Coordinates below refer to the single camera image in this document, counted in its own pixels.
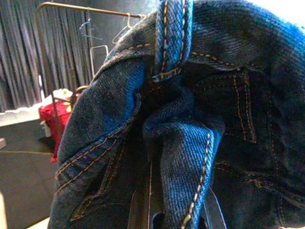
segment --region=wall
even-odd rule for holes
[[[130,12],[134,14],[146,14],[156,10],[160,0],[90,0],[89,5],[94,8],[114,10],[121,12]],[[101,13],[91,13],[91,20],[98,33],[102,35],[103,40],[94,40],[93,45],[106,44],[109,50],[114,47],[112,39],[126,26],[127,17],[108,15]],[[140,19],[131,18],[131,25],[134,25]],[[98,71],[104,61],[104,50],[97,49],[94,52],[94,67]]]

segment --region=plastic hanger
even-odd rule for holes
[[[130,29],[132,29],[132,26],[130,25],[130,13],[127,13],[127,25],[113,38],[112,43],[117,44],[119,42],[119,39]]]
[[[88,35],[87,33],[86,33],[86,28],[88,29],[88,32],[89,32],[89,34],[91,34],[92,33],[92,31],[97,31],[97,29],[96,29],[96,27],[95,27],[95,25],[93,25],[92,24],[92,22],[91,22],[91,17],[90,17],[90,13],[89,13],[89,8],[90,7],[88,7],[88,12],[87,12],[87,14],[88,14],[88,19],[87,19],[87,21],[86,22],[84,22],[81,26],[80,26],[80,33],[81,33],[81,35],[83,36],[83,37],[87,37],[87,38],[93,38],[93,39],[97,39],[97,40],[103,40],[103,38],[102,38],[102,35],[100,34],[100,33],[98,33],[97,35]]]
[[[95,47],[90,48],[90,63],[91,63],[91,72],[92,72],[93,78],[96,75],[96,73],[94,71],[94,63],[93,63],[93,49],[97,49],[97,48],[105,48],[105,50],[106,50],[106,57],[109,54],[109,50],[108,50],[108,46],[107,45],[99,45],[99,46],[95,46]]]

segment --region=belt loop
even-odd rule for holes
[[[192,45],[193,0],[162,0],[157,11],[155,82],[180,72]]]

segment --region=denim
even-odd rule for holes
[[[114,47],[59,150],[50,229],[127,228],[160,157],[160,228],[305,226],[305,31],[244,0],[163,0]]]

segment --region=jeans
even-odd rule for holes
[[[82,94],[59,150],[50,229],[128,225],[160,157],[160,228],[305,225],[305,31],[244,0],[163,0]]]

